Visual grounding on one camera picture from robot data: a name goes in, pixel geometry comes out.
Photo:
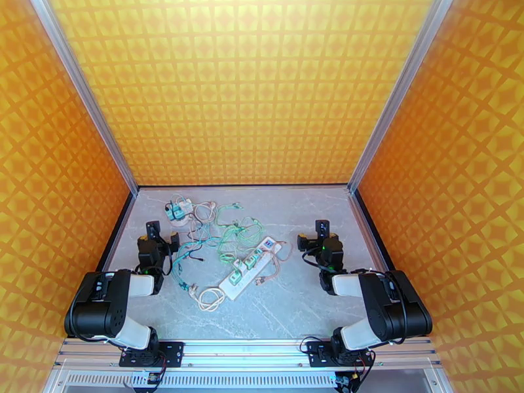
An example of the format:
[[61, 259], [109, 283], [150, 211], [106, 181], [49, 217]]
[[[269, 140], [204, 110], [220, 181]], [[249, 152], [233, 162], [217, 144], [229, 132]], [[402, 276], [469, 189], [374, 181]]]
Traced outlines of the perforated metal panel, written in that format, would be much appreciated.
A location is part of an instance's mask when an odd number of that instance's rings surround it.
[[[134, 393], [131, 388], [133, 376], [147, 371], [96, 371], [80, 369], [56, 370], [49, 377], [42, 393]], [[279, 390], [321, 389], [334, 393], [335, 374], [322, 372], [272, 372], [209, 373], [182, 371], [168, 372], [155, 393], [175, 391], [222, 390], [236, 393], [238, 390], [257, 389], [268, 392]], [[362, 383], [358, 393], [448, 393], [445, 385], [430, 369], [414, 371], [371, 372]]]

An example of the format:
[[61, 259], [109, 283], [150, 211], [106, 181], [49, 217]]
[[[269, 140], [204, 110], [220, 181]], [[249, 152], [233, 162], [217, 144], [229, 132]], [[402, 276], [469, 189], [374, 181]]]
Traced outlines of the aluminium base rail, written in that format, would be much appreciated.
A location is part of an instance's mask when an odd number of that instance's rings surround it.
[[[302, 371], [338, 370], [349, 367], [311, 367], [306, 343], [314, 339], [188, 339], [184, 341], [181, 367], [176, 371]], [[374, 369], [440, 368], [431, 340], [412, 338], [401, 345], [367, 350]]]

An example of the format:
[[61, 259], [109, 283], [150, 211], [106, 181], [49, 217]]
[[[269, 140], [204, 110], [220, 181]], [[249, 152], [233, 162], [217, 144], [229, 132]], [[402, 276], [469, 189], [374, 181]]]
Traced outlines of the aluminium frame post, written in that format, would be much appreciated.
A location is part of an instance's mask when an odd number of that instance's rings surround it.
[[29, 0], [35, 13], [42, 23], [51, 43], [57, 52], [62, 65], [69, 75], [85, 109], [88, 112], [98, 134], [104, 142], [109, 154], [115, 162], [131, 195], [138, 195], [139, 187], [126, 162], [124, 155], [104, 117], [95, 95], [82, 71], [74, 51], [57, 19], [49, 0]]
[[347, 190], [350, 196], [354, 196], [381, 142], [384, 140], [453, 1], [454, 0], [433, 0], [395, 85], [348, 181]]

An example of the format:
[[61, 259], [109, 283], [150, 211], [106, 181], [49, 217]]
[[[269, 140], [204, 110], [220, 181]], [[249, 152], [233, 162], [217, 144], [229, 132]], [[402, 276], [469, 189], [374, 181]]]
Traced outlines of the small wired controller board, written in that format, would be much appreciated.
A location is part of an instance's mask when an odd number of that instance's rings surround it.
[[155, 393], [162, 384], [164, 375], [165, 372], [139, 373], [133, 376], [131, 385], [126, 386], [134, 393]]
[[336, 372], [334, 382], [337, 393], [358, 393], [362, 378], [357, 372]]

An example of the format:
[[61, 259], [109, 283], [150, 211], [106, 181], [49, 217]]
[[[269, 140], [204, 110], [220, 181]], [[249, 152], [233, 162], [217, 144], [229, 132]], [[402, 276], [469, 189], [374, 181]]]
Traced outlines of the long white power strip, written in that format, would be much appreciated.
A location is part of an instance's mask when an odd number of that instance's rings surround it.
[[[261, 248], [263, 250], [263, 255], [257, 260], [256, 265], [251, 270], [248, 270], [244, 264], [245, 258], [252, 255], [255, 249]], [[275, 241], [271, 237], [266, 237], [262, 242], [260, 242], [251, 252], [248, 253], [243, 259], [237, 259], [233, 262], [233, 271], [241, 271], [242, 279], [236, 285], [232, 286], [228, 277], [225, 277], [218, 288], [225, 294], [227, 298], [231, 301], [234, 301], [259, 275], [262, 273], [263, 269], [273, 260], [276, 254], [282, 249], [282, 243]]]

